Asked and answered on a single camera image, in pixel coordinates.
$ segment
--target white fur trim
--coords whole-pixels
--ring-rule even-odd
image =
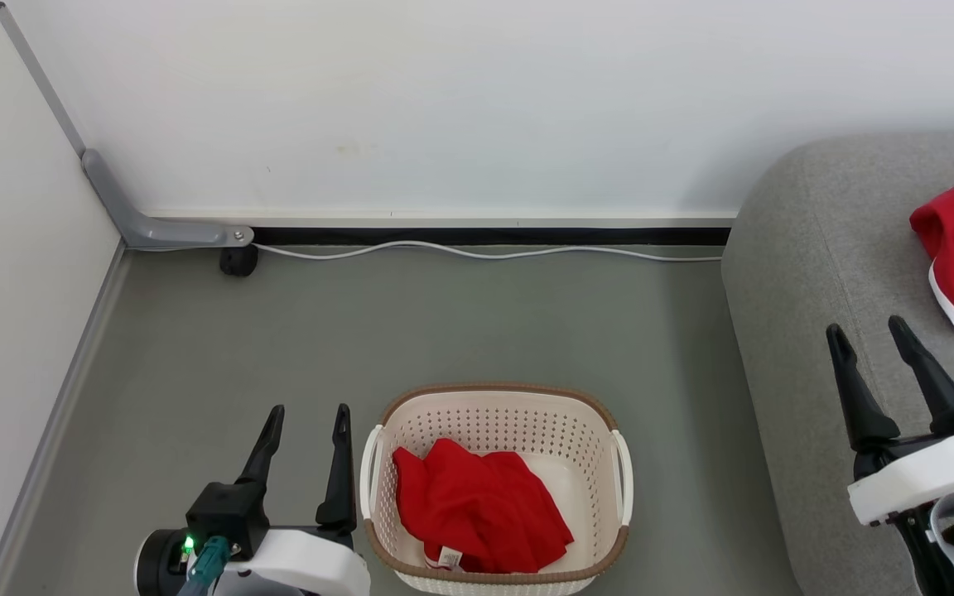
[[[947,299],[943,291],[940,291],[940,286],[937,285],[937,278],[934,276],[934,265],[932,263],[930,264],[930,287],[934,290],[934,298],[937,298],[937,303],[942,307],[942,310],[944,310],[944,314],[947,315],[947,320],[950,320],[954,327],[954,305]]]

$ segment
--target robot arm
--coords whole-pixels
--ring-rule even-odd
[[[209,483],[186,513],[186,528],[149,535],[135,564],[139,596],[176,596],[213,536],[227,540],[231,556],[209,596],[369,596],[370,574],[352,544],[356,514],[349,408],[341,404],[337,411],[330,480],[315,526],[272,526],[264,513],[270,460],[284,418],[285,408],[275,406],[242,474],[232,484]]]
[[[860,523],[897,528],[927,596],[954,596],[954,382],[900,317],[889,329],[931,412],[931,434],[900,438],[870,395],[836,324],[826,329],[849,446],[849,501]]]

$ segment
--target gray fabric upholstery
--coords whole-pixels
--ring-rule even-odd
[[[819,141],[790,152],[735,220],[723,279],[791,565],[806,596],[917,594],[893,528],[862,527],[826,351],[837,322],[875,399],[907,434],[930,416],[886,328],[903,316],[954,377],[954,329],[908,225],[954,186],[954,132]]]

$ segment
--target black wheel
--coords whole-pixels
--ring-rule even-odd
[[[182,561],[186,528],[154,531],[142,543],[135,559],[135,591],[139,596],[174,596],[186,583]]]
[[[229,276],[250,276],[257,268],[260,249],[253,245],[224,248],[219,253],[219,270]]]

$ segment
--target white wall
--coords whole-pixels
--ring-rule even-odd
[[[0,26],[0,536],[117,242]]]
[[[11,7],[157,214],[723,215],[800,142],[954,127],[954,1]]]

